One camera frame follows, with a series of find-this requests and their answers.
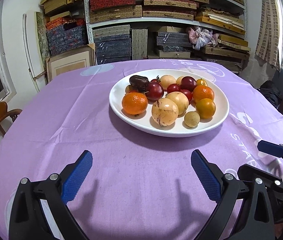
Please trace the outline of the purple printed tablecloth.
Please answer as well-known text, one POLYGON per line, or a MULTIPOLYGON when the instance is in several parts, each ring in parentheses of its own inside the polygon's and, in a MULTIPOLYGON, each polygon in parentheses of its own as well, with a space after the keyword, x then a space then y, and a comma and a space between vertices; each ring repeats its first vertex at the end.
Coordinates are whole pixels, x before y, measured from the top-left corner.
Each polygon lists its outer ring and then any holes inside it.
POLYGON ((84 151, 93 166, 68 206, 90 239, 193 239, 215 207, 191 163, 193 150, 235 174, 242 164, 283 178, 283 161, 260 153, 266 140, 283 144, 283 116, 248 82, 216 63, 125 61, 64 73, 23 108, 0 143, 0 236, 22 178, 45 180, 84 151), (214 82, 229 116, 218 128, 189 138, 135 129, 114 114, 109 92, 125 76, 180 69, 214 82))

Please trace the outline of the pink plastic bag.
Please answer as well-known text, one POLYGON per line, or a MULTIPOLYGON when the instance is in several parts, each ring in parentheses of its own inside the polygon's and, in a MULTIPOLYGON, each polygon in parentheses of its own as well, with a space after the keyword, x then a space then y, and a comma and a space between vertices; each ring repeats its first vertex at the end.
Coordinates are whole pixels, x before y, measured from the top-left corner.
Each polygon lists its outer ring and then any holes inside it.
POLYGON ((186 32, 194 50, 200 50, 206 46, 216 47, 220 36, 220 34, 213 34, 212 30, 202 29, 199 26, 188 27, 186 32))

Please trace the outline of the stack of dark patterned boxes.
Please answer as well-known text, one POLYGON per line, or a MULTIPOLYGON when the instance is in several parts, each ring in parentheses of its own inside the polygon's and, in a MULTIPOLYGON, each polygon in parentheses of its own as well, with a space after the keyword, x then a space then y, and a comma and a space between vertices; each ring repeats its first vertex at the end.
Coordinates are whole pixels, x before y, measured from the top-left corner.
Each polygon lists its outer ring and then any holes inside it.
POLYGON ((45 25, 51 56, 88 44, 83 18, 59 17, 45 25))

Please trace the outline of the small tan longan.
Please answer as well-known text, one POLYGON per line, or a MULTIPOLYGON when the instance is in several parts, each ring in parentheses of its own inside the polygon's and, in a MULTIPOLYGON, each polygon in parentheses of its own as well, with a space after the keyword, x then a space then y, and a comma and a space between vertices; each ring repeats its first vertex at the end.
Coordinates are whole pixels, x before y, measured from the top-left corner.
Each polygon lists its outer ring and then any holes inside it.
POLYGON ((138 90, 137 90, 136 88, 134 88, 133 86, 128 85, 128 86, 125 88, 125 93, 128 94, 128 93, 131 93, 131 92, 138 92, 138 90))

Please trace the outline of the metal storage shelf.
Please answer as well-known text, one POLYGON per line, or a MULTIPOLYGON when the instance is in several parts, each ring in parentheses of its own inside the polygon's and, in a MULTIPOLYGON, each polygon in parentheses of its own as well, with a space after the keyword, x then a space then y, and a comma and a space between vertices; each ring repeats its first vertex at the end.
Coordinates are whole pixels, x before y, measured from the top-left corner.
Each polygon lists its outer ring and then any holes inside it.
POLYGON ((235 70, 248 59, 245 0, 84 0, 89 42, 98 64, 195 55, 187 33, 194 28, 227 34, 242 45, 219 53, 235 70))

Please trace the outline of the orange tomato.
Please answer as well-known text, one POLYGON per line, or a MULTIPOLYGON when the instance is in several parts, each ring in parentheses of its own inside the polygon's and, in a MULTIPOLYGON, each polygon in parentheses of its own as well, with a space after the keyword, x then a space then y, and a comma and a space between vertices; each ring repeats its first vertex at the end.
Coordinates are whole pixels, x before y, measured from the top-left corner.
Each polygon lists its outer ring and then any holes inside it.
POLYGON ((206 87, 208 87, 208 83, 204 79, 197 79, 196 80, 196 84, 197 84, 197 86, 206 86, 206 87))
POLYGON ((210 119, 216 112, 216 105, 212 99, 204 98, 195 105, 201 119, 210 119))

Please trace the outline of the small red cherry tomato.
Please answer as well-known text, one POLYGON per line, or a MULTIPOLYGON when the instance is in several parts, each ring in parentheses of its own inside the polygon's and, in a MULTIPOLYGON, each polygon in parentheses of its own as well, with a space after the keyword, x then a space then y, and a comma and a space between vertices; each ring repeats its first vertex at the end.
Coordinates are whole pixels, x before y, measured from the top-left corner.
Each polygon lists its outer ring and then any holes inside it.
POLYGON ((191 101, 192 101, 192 99, 193 99, 193 94, 192 94, 192 92, 189 91, 189 90, 187 90, 187 89, 181 89, 180 92, 183 93, 183 94, 187 97, 189 103, 191 103, 191 101))

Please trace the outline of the small brown longan fruit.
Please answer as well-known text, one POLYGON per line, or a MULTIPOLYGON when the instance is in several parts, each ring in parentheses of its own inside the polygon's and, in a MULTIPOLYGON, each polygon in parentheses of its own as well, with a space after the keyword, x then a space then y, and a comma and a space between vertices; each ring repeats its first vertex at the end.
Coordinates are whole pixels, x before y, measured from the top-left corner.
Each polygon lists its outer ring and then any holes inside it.
POLYGON ((197 111, 190 111, 184 116, 184 123, 190 128, 195 128, 200 122, 200 115, 197 111))

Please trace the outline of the cardboard framed picture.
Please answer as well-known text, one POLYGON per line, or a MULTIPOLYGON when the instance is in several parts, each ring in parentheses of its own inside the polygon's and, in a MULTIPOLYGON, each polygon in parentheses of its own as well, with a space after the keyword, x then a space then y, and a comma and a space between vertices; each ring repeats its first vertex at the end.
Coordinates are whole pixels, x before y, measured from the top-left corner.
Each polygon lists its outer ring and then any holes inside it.
POLYGON ((78 47, 46 59, 48 82, 56 76, 96 65, 95 43, 78 47))

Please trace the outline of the large front yellow passionfruit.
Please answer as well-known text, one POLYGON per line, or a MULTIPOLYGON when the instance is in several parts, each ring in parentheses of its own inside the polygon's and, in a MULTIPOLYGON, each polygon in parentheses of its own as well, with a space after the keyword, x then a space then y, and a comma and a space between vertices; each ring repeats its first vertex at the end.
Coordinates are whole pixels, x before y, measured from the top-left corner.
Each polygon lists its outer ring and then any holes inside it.
POLYGON ((170 99, 161 98, 152 105, 152 119, 160 126, 172 125, 178 117, 178 107, 170 99))

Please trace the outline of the checkered curtain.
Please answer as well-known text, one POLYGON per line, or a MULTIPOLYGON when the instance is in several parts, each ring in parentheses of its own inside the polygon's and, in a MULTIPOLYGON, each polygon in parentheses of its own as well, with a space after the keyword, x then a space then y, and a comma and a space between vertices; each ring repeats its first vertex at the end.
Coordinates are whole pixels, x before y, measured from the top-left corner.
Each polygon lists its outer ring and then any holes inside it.
POLYGON ((283 60, 283 17, 279 0, 261 0, 261 18, 255 54, 280 71, 283 60))

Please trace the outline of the white oval plate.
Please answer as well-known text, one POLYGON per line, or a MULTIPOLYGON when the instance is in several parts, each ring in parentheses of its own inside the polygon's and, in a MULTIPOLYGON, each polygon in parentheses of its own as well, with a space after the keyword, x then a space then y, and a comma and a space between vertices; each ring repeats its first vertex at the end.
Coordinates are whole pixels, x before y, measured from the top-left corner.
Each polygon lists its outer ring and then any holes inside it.
POLYGON ((163 95, 159 103, 148 101, 139 114, 129 114, 122 101, 128 98, 126 87, 129 85, 128 75, 119 80, 110 90, 109 104, 122 121, 143 132, 170 138, 192 137, 219 127, 229 114, 229 102, 224 92, 213 82, 207 81, 208 87, 214 92, 216 111, 207 119, 201 119, 196 127, 189 127, 185 123, 185 115, 196 110, 195 103, 187 102, 187 98, 180 92, 172 96, 163 95))

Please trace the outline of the stemmed red cherry tomato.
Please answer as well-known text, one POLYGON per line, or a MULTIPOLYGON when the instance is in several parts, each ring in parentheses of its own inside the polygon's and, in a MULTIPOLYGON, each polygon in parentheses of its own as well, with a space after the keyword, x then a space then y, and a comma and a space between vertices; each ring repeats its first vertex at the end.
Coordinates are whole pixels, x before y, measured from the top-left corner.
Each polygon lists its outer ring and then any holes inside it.
POLYGON ((157 83, 161 83, 160 77, 157 76, 155 79, 152 79, 150 82, 157 82, 157 83))

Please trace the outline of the orange tangerine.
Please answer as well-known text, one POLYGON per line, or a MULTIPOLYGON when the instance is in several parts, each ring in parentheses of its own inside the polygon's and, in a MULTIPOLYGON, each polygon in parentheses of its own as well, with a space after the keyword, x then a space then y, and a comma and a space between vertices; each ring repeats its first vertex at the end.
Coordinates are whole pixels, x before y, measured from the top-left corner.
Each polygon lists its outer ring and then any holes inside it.
POLYGON ((143 93, 130 92, 122 98, 121 104, 125 113, 139 115, 146 111, 148 99, 143 93))
POLYGON ((193 100, 195 103, 198 103, 202 99, 214 100, 215 93, 210 87, 204 85, 198 85, 193 90, 193 100))

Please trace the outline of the dark red plum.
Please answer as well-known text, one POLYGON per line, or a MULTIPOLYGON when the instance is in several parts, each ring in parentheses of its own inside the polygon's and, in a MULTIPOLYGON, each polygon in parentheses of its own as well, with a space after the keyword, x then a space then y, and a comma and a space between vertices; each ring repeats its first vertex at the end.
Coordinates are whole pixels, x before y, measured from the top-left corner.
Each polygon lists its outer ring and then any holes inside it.
POLYGON ((180 89, 185 89, 192 93, 196 86, 196 80, 191 76, 185 76, 181 79, 180 89))
POLYGON ((157 101, 161 99, 164 95, 164 89, 160 83, 150 82, 146 87, 145 96, 150 101, 157 101))

